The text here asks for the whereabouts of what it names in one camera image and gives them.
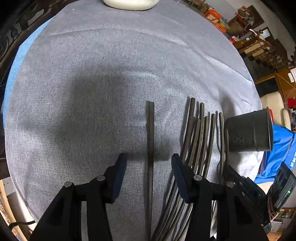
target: blue cloth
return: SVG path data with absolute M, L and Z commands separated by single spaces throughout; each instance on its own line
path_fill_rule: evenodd
M 274 124 L 274 148 L 266 152 L 265 169 L 257 175 L 255 183 L 273 182 L 282 162 L 292 170 L 296 161 L 295 133 L 289 129 Z
M 7 83 L 5 87 L 5 94 L 4 94 L 4 100 L 3 100 L 3 126 L 5 129 L 5 120 L 6 120 L 6 113 L 8 109 L 9 100 L 11 97 L 11 93 L 13 90 L 13 85 L 15 83 L 15 80 L 17 78 L 18 72 L 20 70 L 20 67 L 22 65 L 22 62 L 26 56 L 26 53 L 28 52 L 29 48 L 35 41 L 35 39 L 38 37 L 38 35 L 42 32 L 42 30 L 48 25 L 48 23 L 52 20 L 47 20 L 44 24 L 42 24 L 39 28 L 37 28 L 19 47 L 17 54 L 15 56 L 15 59 L 12 63 L 10 72 L 8 74 Z

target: metal rod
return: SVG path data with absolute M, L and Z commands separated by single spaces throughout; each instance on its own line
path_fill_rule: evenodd
M 199 114 L 199 119 L 200 119 L 200 134 L 198 136 L 198 146 L 197 146 L 197 152 L 195 154 L 195 161 L 192 164 L 192 169 L 194 173 L 196 173 L 197 168 L 198 168 L 198 161 L 200 159 L 200 151 L 202 148 L 202 138 L 203 138 L 203 131 L 204 131 L 204 114 L 205 114 L 205 105 L 204 103 L 200 103 L 200 114 Z
M 185 227 L 183 228 L 183 230 L 182 230 L 182 232 L 181 232 L 181 235 L 180 235 L 180 237 L 177 239 L 177 241 L 180 241 L 180 240 L 183 238 L 183 236 L 185 235 L 185 233 L 186 233 L 186 231 L 187 231 L 187 229 L 188 229 L 189 223 L 190 223 L 191 215 L 192 215 L 192 213 L 190 213 L 190 216 L 189 216 L 189 218 L 187 219 L 186 225 L 185 225 Z
M 153 202 L 153 169 L 154 169 L 154 102 L 148 104 L 148 205 L 147 228 L 148 241 L 151 238 L 152 202 Z
M 192 145 L 192 149 L 191 149 L 191 154 L 190 154 L 188 166 L 192 166 L 193 159 L 195 156 L 196 146 L 197 146 L 197 142 L 198 142 L 199 133 L 200 133 L 200 119 L 197 119 L 197 123 L 196 123 L 195 130 L 194 130 L 194 135 L 193 135 L 193 145 Z
M 221 151 L 219 184 L 221 184 L 223 179 L 223 168 L 224 168 L 224 157 L 225 157 L 224 117 L 221 112 L 219 113 L 219 124 L 220 124 L 220 151 Z
M 197 169 L 197 174 L 201 175 L 202 174 L 202 169 L 205 163 L 205 153 L 207 149 L 207 136 L 209 134 L 209 118 L 206 116 L 205 117 L 205 126 L 204 126 L 204 137 L 202 139 L 202 149 L 201 149 L 201 156 L 200 160 L 198 163 L 198 169 Z
M 185 132 L 185 140 L 183 143 L 183 147 L 181 150 L 181 159 L 182 162 L 185 162 L 186 153 L 190 146 L 191 141 L 191 135 L 193 130 L 193 121 L 194 121 L 194 107 L 195 107 L 195 98 L 191 98 L 190 100 L 190 107 L 189 107 L 189 115 L 188 115 L 188 121 L 187 121 L 187 128 Z
M 172 225 L 170 226 L 169 230 L 166 232 L 166 234 L 164 235 L 164 237 L 161 240 L 167 240 L 168 239 L 168 237 L 170 236 L 171 232 L 173 231 L 173 229 L 177 225 L 178 221 L 180 220 L 180 217 L 181 217 L 181 214 L 183 212 L 184 206 L 185 206 L 185 202 L 184 202 L 184 200 L 182 200 L 181 206 L 179 208 L 179 211 L 178 211 L 178 213 L 177 213 L 177 215 L 176 215 L 176 217 L 175 217 Z
M 178 192 L 177 196 L 176 196 L 176 199 L 175 199 L 175 202 L 174 202 L 174 205 L 173 205 L 172 210 L 170 212 L 170 215 L 168 217 L 168 220 L 165 223 L 165 226 L 164 226 L 164 228 L 163 228 L 163 230 L 162 230 L 162 232 L 160 234 L 160 237 L 159 237 L 158 241 L 165 240 L 163 238 L 164 238 L 165 234 L 168 232 L 168 230 L 169 230 L 169 228 L 170 228 L 170 226 L 171 226 L 171 224 L 173 222 L 173 219 L 174 219 L 174 217 L 175 217 L 175 215 L 177 213 L 177 209 L 178 209 L 180 201 L 181 201 L 181 197 L 180 197 L 179 192 Z
M 186 132 L 185 132 L 185 140 L 184 140 L 183 147 L 182 147 L 182 150 L 181 150 L 181 158 L 182 158 L 183 162 L 185 161 L 186 153 L 187 153 L 187 150 L 189 148 L 190 141 L 191 141 L 191 135 L 192 135 L 192 130 L 193 130 L 193 122 L 194 122 L 194 107 L 195 107 L 195 98 L 191 98 L 190 107 L 189 107 L 189 114 L 188 114 L 188 121 L 187 121 L 187 128 L 186 128 Z M 163 228 L 164 228 L 164 226 L 165 226 L 165 224 L 167 222 L 167 219 L 169 217 L 170 207 L 172 205 L 172 202 L 173 202 L 173 199 L 175 197 L 176 191 L 177 191 L 177 184 L 174 181 L 171 192 L 170 192 L 168 202 L 167 202 L 167 204 L 165 206 L 165 210 L 163 212 L 163 216 L 160 218 L 160 220 L 158 222 L 158 225 L 157 225 L 157 227 L 155 229 L 152 240 L 155 240 L 155 241 L 158 240 L 158 238 L 159 238 L 159 236 L 160 236 L 160 234 L 161 234 L 161 232 L 162 232 L 162 230 L 163 230 Z
M 204 104 L 203 103 L 201 103 L 200 104 L 200 118 L 202 118 L 201 120 L 199 120 L 200 122 L 201 122 L 201 126 L 200 126 L 200 128 L 199 128 L 199 135 L 198 135 L 198 140 L 199 140 L 199 143 L 204 143 L 204 139 L 205 139 L 205 143 L 207 142 L 207 134 L 206 135 L 203 135 L 203 133 L 204 133 L 204 131 L 206 131 L 206 133 L 208 133 L 208 117 L 206 116 L 205 118 L 203 118 L 204 117 Z M 194 158 L 195 158 L 195 162 L 193 163 L 193 168 L 194 168 L 194 172 L 196 173 L 196 170 L 197 170 L 197 168 L 198 168 L 198 162 L 197 162 L 197 160 L 199 160 L 199 153 L 201 152 L 201 144 L 199 144 L 199 146 L 198 146 L 198 148 L 197 149 L 195 149 L 195 154 L 194 154 Z M 183 211 L 183 209 L 184 209 L 184 201 L 182 201 L 182 203 L 181 203 L 181 209 L 179 209 L 179 212 L 180 213 L 182 213 L 182 211 Z M 181 223 L 184 223 L 185 222 L 185 220 L 188 218 L 188 216 L 189 216 L 189 214 L 190 213 L 186 213 L 185 212 L 185 214 L 184 214 L 184 216 L 183 216 L 183 218 L 182 218 L 182 221 L 181 221 Z M 181 217 L 181 215 L 180 216 L 178 216 L 177 215 L 177 217 L 175 217 L 175 219 L 174 219 L 174 221 L 173 221 L 173 224 L 171 225 L 171 227 L 169 228 L 169 230 L 168 230 L 168 232 L 167 232 L 167 234 L 166 234 L 166 236 L 169 236 L 170 235 L 170 233 L 172 232 L 172 230 L 175 228 L 175 226 L 177 225 L 177 223 L 179 222 L 179 220 L 180 220 L 180 217 Z
M 224 117 L 223 114 L 219 113 L 219 124 L 220 124 L 220 176 L 219 176 L 219 184 L 222 184 L 223 181 L 223 169 L 225 164 L 225 139 L 224 139 Z M 212 206 L 212 220 L 211 220 L 211 228 L 214 227 L 215 220 L 217 217 L 217 201 L 213 202 Z
M 208 173 L 209 167 L 210 167 L 210 161 L 211 161 L 211 157 L 212 157 L 212 150 L 213 150 L 213 143 L 214 143 L 215 124 L 216 124 L 216 115 L 212 114 L 209 146 L 207 148 L 207 157 L 205 159 L 205 168 L 204 168 L 204 172 L 202 174 L 202 176 L 204 178 L 207 178 L 207 173 Z
M 183 229 L 184 229 L 185 223 L 186 223 L 186 221 L 187 221 L 187 220 L 186 220 L 186 217 L 189 217 L 190 212 L 191 212 L 191 209 L 192 209 L 192 203 L 189 203 L 189 204 L 187 205 L 186 211 L 185 211 L 185 213 L 184 213 L 184 216 L 183 216 L 183 218 L 182 218 L 182 221 L 181 221 L 181 223 L 180 223 L 179 230 L 178 230 L 178 232 L 177 232 L 177 234 L 176 234 L 176 237 L 174 238 L 174 241 L 176 241 L 176 240 L 180 237 L 180 235 L 181 235 L 181 233 L 182 233 L 182 231 L 183 231 Z

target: bundle of metal rods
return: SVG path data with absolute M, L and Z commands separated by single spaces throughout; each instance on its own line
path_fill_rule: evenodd
M 216 115 L 211 115 L 210 136 L 209 143 L 207 144 L 209 132 L 209 117 L 204 116 L 205 108 L 203 103 L 200 103 L 199 116 L 197 117 L 194 117 L 194 108 L 195 98 L 191 98 L 187 128 L 185 132 L 185 139 L 183 147 L 181 149 L 180 157 L 186 165 L 192 167 L 196 174 L 202 175 L 206 178 L 209 170 L 213 148 Z M 219 113 L 219 118 L 221 131 L 221 146 L 224 148 L 224 137 L 222 137 L 224 121 L 222 113 Z M 152 241 L 166 241 L 168 237 L 171 235 L 172 231 L 178 225 L 185 207 L 185 202 L 182 200 L 181 205 L 180 202 L 181 197 L 179 195 L 179 192 L 177 192 L 177 185 L 174 181 L 163 215 L 160 218 L 156 230 L 153 234 Z M 186 233 L 190 221 L 191 209 L 192 204 L 188 204 L 185 214 L 181 219 L 179 230 L 177 231 L 177 234 L 174 236 L 174 241 L 180 241 Z

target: white wall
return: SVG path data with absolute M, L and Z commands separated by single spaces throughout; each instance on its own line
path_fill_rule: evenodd
M 241 6 L 249 7 L 253 5 L 261 17 L 264 19 L 265 23 L 261 24 L 255 30 L 259 30 L 265 27 L 269 27 L 273 37 L 279 39 L 284 48 L 287 50 L 288 58 L 291 59 L 295 51 L 295 43 L 280 21 L 280 19 L 273 13 L 267 6 L 264 5 L 260 0 L 226 0 L 230 5 L 235 9 L 240 8 Z
M 206 3 L 211 5 L 212 8 L 216 9 L 217 12 L 228 21 L 231 20 L 237 12 L 237 9 L 235 9 L 225 0 L 206 0 Z

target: curved metal rod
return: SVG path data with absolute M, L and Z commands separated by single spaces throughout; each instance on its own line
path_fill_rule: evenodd
M 202 148 L 202 138 L 203 138 L 203 131 L 204 131 L 204 114 L 205 114 L 205 105 L 204 103 L 200 103 L 200 134 L 198 136 L 198 146 L 197 146 L 197 152 L 195 154 L 195 161 L 192 164 L 192 169 L 194 173 L 196 173 L 197 167 L 198 167 L 198 161 L 200 159 L 200 151 Z
M 183 162 L 185 161 L 186 153 L 189 148 L 191 136 L 192 136 L 192 132 L 193 132 L 194 108 L 195 108 L 195 98 L 191 98 L 190 107 L 189 107 L 189 114 L 188 114 L 188 121 L 187 121 L 187 128 L 186 128 L 186 133 L 185 133 L 185 140 L 184 140 L 183 147 L 181 150 L 181 158 L 182 158 Z M 176 185 L 176 182 L 174 181 L 168 202 L 167 202 L 167 204 L 165 206 L 165 210 L 163 212 L 163 216 L 160 218 L 160 220 L 158 222 L 158 225 L 155 229 L 152 240 L 157 241 L 161 235 L 162 230 L 165 227 L 165 224 L 166 224 L 167 219 L 169 217 L 170 207 L 172 205 L 176 191 L 177 191 L 177 185 Z
M 176 237 L 174 238 L 174 241 L 177 241 L 177 240 L 179 240 L 178 238 L 181 236 L 181 233 L 182 233 L 182 231 L 183 231 L 183 229 L 184 229 L 184 226 L 185 226 L 185 223 L 186 223 L 186 217 L 189 217 L 189 215 L 190 215 L 190 212 L 191 212 L 191 209 L 192 209 L 192 203 L 189 203 L 188 204 L 188 206 L 187 206 L 187 208 L 186 208 L 186 211 L 185 211 L 185 213 L 184 213 L 184 216 L 183 216 L 183 218 L 182 218 L 182 221 L 181 221 L 181 223 L 180 223 L 180 227 L 179 227 L 179 230 L 178 230 L 178 232 L 177 232 L 177 235 L 176 235 Z
M 197 121 L 196 125 L 195 125 L 195 130 L 194 130 L 194 134 L 193 134 L 193 145 L 192 145 L 192 148 L 191 148 L 191 153 L 188 155 L 188 158 L 186 160 L 186 165 L 190 165 L 190 161 L 193 161 L 194 159 L 194 156 L 195 156 L 195 150 L 196 150 L 196 144 L 197 144 L 197 139 L 198 139 L 198 135 L 199 133 L 197 133 L 197 131 L 200 130 L 200 120 Z M 158 238 L 158 240 L 166 240 L 167 238 L 165 238 L 167 235 L 169 235 L 172 230 L 174 229 L 175 225 L 176 225 L 176 218 L 178 217 L 178 220 L 180 219 L 180 215 L 182 214 L 182 211 L 183 211 L 183 208 L 184 208 L 184 204 L 185 202 L 182 201 L 182 204 L 181 204 L 181 209 L 179 209 L 178 213 L 177 213 L 177 209 L 178 209 L 178 206 L 179 206 L 179 203 L 181 201 L 181 197 L 179 196 L 179 193 L 177 194 L 176 196 L 176 199 L 175 199 L 175 202 L 174 202 L 174 205 L 172 207 L 172 210 L 170 212 L 170 215 L 168 217 L 168 220 L 160 234 L 160 237 Z
M 167 240 L 168 237 L 170 236 L 171 232 L 174 230 L 174 228 L 176 227 L 177 223 L 179 222 L 180 220 L 180 217 L 181 217 L 181 214 L 183 212 L 183 209 L 184 209 L 184 206 L 185 206 L 185 202 L 184 200 L 182 200 L 182 203 L 181 203 L 181 206 L 179 208 L 179 211 L 172 223 L 172 225 L 170 226 L 169 230 L 165 233 L 165 235 L 163 235 L 164 237 L 161 239 L 161 240 Z
M 205 127 L 204 127 L 204 137 L 202 139 L 202 149 L 201 149 L 201 156 L 198 162 L 198 169 L 197 169 L 197 174 L 201 175 L 202 174 L 202 169 L 205 163 L 205 153 L 207 149 L 207 136 L 209 134 L 209 118 L 206 116 L 205 117 Z
M 225 165 L 225 136 L 224 136 L 224 117 L 223 113 L 219 113 L 219 124 L 220 124 L 220 176 L 219 184 L 223 182 L 223 169 Z M 217 217 L 217 201 L 213 202 L 212 206 L 212 220 L 211 220 L 211 229 L 214 227 L 215 220 Z
M 200 115 L 203 117 L 204 116 L 204 104 L 203 103 L 200 103 Z M 197 127 L 199 127 L 199 125 L 198 125 L 198 122 L 197 122 L 197 124 L 196 124 L 196 126 L 195 126 L 195 134 L 194 134 L 194 139 L 193 139 L 193 144 L 194 144 L 194 141 L 195 141 L 195 139 L 197 138 L 197 137 L 199 137 L 198 138 L 198 140 L 200 140 L 200 137 L 201 137 L 201 132 L 203 131 L 203 128 L 202 128 L 202 126 L 200 126 L 199 127 L 199 135 L 197 134 Z M 193 154 L 193 148 L 194 147 L 192 147 L 192 149 L 191 149 L 191 155 L 190 155 L 190 158 L 189 159 L 187 159 L 187 161 L 186 161 L 186 165 L 188 165 L 189 163 L 190 163 L 190 159 L 191 159 L 191 157 L 193 157 L 193 159 L 195 159 L 195 162 L 194 162 L 194 164 L 193 165 L 195 165 L 196 166 L 196 162 L 197 162 L 197 159 L 198 159 L 198 157 L 196 156 L 196 154 L 194 153 Z M 176 214 L 176 212 L 177 212 L 177 208 L 178 208 L 178 205 L 179 205 L 179 203 L 180 203 L 180 200 L 181 200 L 181 197 L 180 196 L 178 196 L 178 197 L 176 197 L 176 199 L 175 199 L 175 203 L 174 203 L 174 206 L 173 206 L 173 208 L 172 208 L 172 210 L 171 210 L 171 212 L 170 212 L 170 216 L 169 216 L 169 218 L 168 218 L 168 220 L 167 220 L 167 222 L 166 222 L 166 224 L 165 224 L 165 227 L 163 228 L 163 230 L 162 230 L 162 232 L 160 233 L 160 238 L 158 239 L 158 241 L 161 241 L 161 240 L 164 240 L 163 239 L 163 237 L 166 235 L 166 233 L 170 230 L 170 227 L 171 227 L 171 224 L 172 224 L 172 222 L 173 222 L 173 218 L 175 217 L 175 214 Z
M 210 127 L 210 139 L 209 139 L 209 147 L 207 149 L 207 156 L 206 156 L 206 160 L 205 160 L 205 168 L 204 168 L 204 172 L 203 172 L 203 177 L 207 177 L 207 173 L 209 170 L 209 166 L 210 166 L 210 160 L 211 160 L 211 156 L 212 156 L 212 149 L 213 149 L 213 142 L 214 142 L 214 134 L 215 134 L 215 123 L 216 123 L 216 115 L 212 114 L 211 115 L 211 127 Z M 202 151 L 205 152 L 205 148 L 206 148 L 206 143 L 207 143 L 207 133 L 208 133 L 208 117 L 205 117 L 205 126 L 204 126 L 204 137 L 203 137 L 203 148 Z M 179 238 L 182 238 L 182 236 L 185 233 L 185 230 L 188 226 L 184 227 L 184 223 L 185 220 L 188 218 L 190 212 L 188 210 L 190 210 L 192 207 L 192 204 L 188 204 L 188 209 L 186 210 L 183 219 L 181 221 L 180 224 L 180 228 L 179 231 L 174 239 L 174 241 L 179 240 Z
M 202 177 L 207 177 L 207 173 L 209 171 L 210 160 L 212 157 L 213 143 L 214 143 L 214 134 L 215 134 L 215 123 L 216 123 L 216 115 L 212 114 L 211 116 L 211 129 L 210 129 L 210 140 L 209 147 L 207 149 L 207 157 L 205 159 L 205 168 L 202 174 Z
M 181 241 L 181 239 L 182 239 L 183 236 L 185 235 L 185 233 L 186 233 L 186 231 L 187 231 L 187 229 L 188 229 L 189 223 L 190 223 L 190 219 L 191 219 L 191 214 L 190 214 L 189 218 L 187 219 L 187 222 L 186 222 L 185 227 L 183 228 L 183 230 L 182 230 L 182 232 L 181 232 L 180 237 L 179 237 L 176 241 Z

